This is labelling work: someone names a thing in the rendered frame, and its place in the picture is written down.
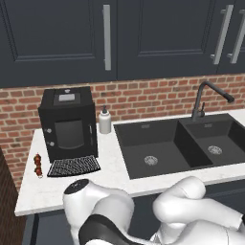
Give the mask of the black double sink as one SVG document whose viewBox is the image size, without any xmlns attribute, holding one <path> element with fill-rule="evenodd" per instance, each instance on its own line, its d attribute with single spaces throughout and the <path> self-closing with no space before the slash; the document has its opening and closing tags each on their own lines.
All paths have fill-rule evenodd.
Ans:
<svg viewBox="0 0 245 245">
<path fill-rule="evenodd" d="M 245 126 L 228 114 L 114 129 L 131 179 L 245 163 Z"/>
</svg>

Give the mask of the black coffee machine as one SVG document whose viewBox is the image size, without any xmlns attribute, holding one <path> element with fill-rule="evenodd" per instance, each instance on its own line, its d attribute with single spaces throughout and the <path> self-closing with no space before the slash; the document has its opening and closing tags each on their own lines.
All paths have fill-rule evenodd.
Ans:
<svg viewBox="0 0 245 245">
<path fill-rule="evenodd" d="M 48 177 L 100 170 L 95 104 L 89 86 L 46 89 L 38 114 L 51 163 Z"/>
</svg>

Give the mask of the white soap dispenser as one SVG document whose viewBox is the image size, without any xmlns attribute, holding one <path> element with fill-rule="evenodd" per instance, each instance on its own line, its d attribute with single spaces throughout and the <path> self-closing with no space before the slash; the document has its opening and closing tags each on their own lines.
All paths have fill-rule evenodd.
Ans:
<svg viewBox="0 0 245 245">
<path fill-rule="evenodd" d="M 99 128 L 101 134 L 108 134 L 111 132 L 111 115 L 106 109 L 106 106 L 102 108 L 99 114 Z"/>
</svg>

